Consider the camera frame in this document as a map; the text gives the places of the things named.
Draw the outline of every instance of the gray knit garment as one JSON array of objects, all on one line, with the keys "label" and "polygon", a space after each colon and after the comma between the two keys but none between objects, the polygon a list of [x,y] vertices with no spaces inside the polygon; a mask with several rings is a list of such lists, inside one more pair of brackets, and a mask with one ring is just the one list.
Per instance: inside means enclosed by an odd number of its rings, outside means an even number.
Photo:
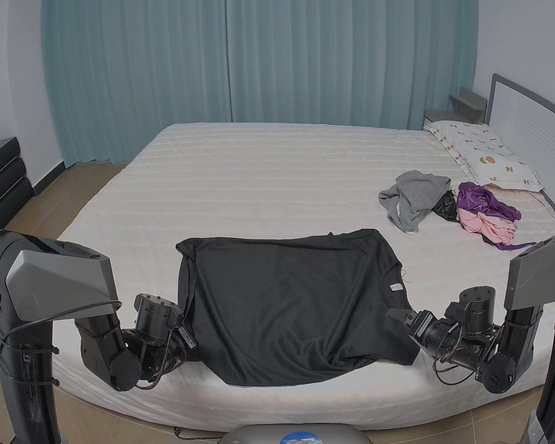
[{"label": "gray knit garment", "polygon": [[414,233],[419,224],[450,189],[450,178],[423,174],[415,169],[401,174],[390,189],[378,193],[388,217],[403,232]]}]

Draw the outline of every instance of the bed headboard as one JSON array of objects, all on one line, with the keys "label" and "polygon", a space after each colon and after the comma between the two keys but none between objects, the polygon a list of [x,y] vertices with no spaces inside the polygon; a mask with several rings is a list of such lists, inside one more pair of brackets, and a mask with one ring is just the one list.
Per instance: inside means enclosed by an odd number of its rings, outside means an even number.
[{"label": "bed headboard", "polygon": [[494,74],[485,123],[536,172],[555,209],[555,104]]}]

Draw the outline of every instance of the black furniture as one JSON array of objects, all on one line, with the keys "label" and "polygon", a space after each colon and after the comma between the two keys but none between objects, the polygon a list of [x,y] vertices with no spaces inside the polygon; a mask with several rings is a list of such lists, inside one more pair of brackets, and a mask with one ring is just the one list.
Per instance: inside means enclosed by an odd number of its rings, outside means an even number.
[{"label": "black furniture", "polygon": [[33,195],[20,155],[21,147],[15,137],[0,140],[0,229]]},{"label": "black furniture", "polygon": [[424,126],[439,120],[456,120],[467,123],[482,123],[485,118],[487,100],[470,90],[461,87],[458,97],[449,95],[453,111],[428,109],[425,111]]}]

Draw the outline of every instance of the teal curtain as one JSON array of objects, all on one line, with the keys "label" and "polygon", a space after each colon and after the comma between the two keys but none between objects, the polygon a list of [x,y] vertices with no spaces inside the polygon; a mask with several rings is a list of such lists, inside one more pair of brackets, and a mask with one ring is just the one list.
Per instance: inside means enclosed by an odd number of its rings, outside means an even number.
[{"label": "teal curtain", "polygon": [[478,0],[43,0],[67,166],[131,160],[166,126],[421,129],[471,88]]},{"label": "teal curtain", "polygon": [[43,0],[67,166],[129,161],[172,123],[230,121],[224,0]]},{"label": "teal curtain", "polygon": [[420,130],[471,89],[478,0],[227,0],[234,121]]}]

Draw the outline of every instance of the black t-shirt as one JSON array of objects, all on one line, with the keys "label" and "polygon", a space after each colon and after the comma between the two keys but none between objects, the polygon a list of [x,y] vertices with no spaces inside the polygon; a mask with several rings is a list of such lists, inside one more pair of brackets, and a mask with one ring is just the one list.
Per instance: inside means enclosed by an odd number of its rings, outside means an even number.
[{"label": "black t-shirt", "polygon": [[386,316],[411,306],[401,263],[377,230],[187,239],[177,249],[178,304],[200,359],[229,385],[318,382],[379,359],[411,365],[419,352]]}]

